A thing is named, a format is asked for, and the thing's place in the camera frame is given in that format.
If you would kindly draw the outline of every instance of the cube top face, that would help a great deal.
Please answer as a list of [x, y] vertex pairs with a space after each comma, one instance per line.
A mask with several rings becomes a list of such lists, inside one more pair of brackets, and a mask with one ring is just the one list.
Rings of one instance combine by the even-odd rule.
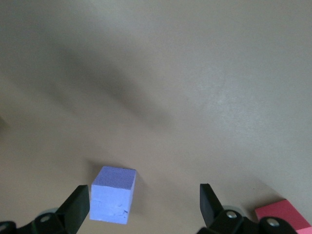
[[136, 170], [116, 167], [103, 167], [92, 185], [130, 190], [136, 177]]

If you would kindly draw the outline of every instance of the screw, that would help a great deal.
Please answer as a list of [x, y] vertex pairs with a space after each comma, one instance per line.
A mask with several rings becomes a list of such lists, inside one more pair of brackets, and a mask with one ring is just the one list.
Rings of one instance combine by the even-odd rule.
[[2, 225], [0, 226], [0, 232], [2, 232], [3, 230], [5, 230], [7, 226], [8, 226], [8, 225], [7, 225], [6, 223], [2, 224]]
[[45, 222], [45, 221], [48, 221], [49, 219], [50, 219], [50, 215], [48, 214], [48, 215], [42, 217], [42, 218], [40, 219], [40, 222], [43, 223], [43, 222]]
[[227, 211], [226, 212], [226, 215], [229, 217], [229, 218], [237, 218], [237, 215], [234, 211]]
[[272, 227], [278, 227], [279, 223], [277, 220], [273, 219], [273, 218], [268, 218], [267, 219], [268, 224], [270, 224]]

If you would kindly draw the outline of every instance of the beige floor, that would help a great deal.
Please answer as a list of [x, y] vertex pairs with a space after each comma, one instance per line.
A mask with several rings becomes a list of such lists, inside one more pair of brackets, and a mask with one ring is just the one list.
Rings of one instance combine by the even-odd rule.
[[254, 218], [312, 222], [312, 2], [0, 2], [0, 220], [57, 207], [104, 165], [136, 169], [128, 225], [204, 225], [199, 184]]

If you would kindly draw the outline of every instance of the blue cube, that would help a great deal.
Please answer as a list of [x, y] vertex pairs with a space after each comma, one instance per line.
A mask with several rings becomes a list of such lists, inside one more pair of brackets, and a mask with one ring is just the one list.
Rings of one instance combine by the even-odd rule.
[[91, 186], [90, 219], [127, 224], [136, 170], [103, 167]]

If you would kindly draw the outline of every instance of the red block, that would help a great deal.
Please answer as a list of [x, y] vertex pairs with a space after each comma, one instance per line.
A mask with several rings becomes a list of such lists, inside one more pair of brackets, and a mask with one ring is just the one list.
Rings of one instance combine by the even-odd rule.
[[287, 221], [299, 234], [312, 234], [311, 225], [288, 200], [257, 208], [255, 213], [259, 220], [266, 216], [281, 218]]

